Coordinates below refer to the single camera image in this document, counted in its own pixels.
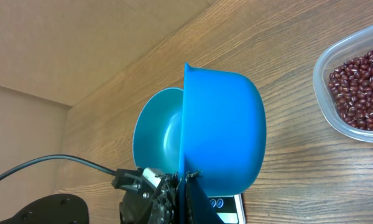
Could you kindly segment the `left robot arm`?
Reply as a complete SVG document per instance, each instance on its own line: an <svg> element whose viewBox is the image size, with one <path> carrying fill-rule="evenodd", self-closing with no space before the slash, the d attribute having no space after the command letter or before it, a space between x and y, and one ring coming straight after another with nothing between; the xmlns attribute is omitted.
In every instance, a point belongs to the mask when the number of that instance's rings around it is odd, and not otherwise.
<svg viewBox="0 0 373 224"><path fill-rule="evenodd" d="M160 183L162 172L152 168L118 169L111 182L126 193L119 203L121 223L146 223L151 209L150 197ZM86 202L72 194L55 194L38 199L0 224L87 224L90 222Z"/></svg>

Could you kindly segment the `blue plastic measuring scoop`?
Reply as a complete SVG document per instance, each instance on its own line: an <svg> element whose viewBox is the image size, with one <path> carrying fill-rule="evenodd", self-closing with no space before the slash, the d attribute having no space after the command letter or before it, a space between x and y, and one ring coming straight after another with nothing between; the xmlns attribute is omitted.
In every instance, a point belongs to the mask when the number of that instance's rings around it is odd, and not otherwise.
<svg viewBox="0 0 373 224"><path fill-rule="evenodd" d="M185 65L180 171L186 177L199 170L198 183L208 199L243 193L254 183L266 139L264 104L250 79ZM185 177L181 202L186 209Z"/></svg>

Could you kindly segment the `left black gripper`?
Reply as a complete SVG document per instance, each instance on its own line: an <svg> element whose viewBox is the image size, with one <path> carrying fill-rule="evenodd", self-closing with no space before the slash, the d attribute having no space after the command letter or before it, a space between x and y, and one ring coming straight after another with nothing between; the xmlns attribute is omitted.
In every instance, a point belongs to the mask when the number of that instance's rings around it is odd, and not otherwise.
<svg viewBox="0 0 373 224"><path fill-rule="evenodd" d="M119 203L121 224L146 224L152 208L155 190L142 178L143 168L117 169L112 186L126 193Z"/></svg>

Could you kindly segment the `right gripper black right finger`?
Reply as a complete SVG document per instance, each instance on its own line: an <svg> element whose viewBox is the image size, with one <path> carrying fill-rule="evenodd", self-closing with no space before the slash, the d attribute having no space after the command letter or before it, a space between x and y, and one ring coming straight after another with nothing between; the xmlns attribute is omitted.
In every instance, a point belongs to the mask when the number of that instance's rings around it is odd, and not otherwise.
<svg viewBox="0 0 373 224"><path fill-rule="evenodd" d="M200 171L186 173L185 221L187 224L224 224L198 183Z"/></svg>

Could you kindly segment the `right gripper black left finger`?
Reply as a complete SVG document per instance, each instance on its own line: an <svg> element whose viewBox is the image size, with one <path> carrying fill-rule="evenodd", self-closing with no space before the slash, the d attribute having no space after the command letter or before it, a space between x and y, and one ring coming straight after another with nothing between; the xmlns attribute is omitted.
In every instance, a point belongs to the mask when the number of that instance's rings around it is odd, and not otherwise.
<svg viewBox="0 0 373 224"><path fill-rule="evenodd" d="M152 198L149 224L177 224L178 214L178 173L157 174L159 185Z"/></svg>

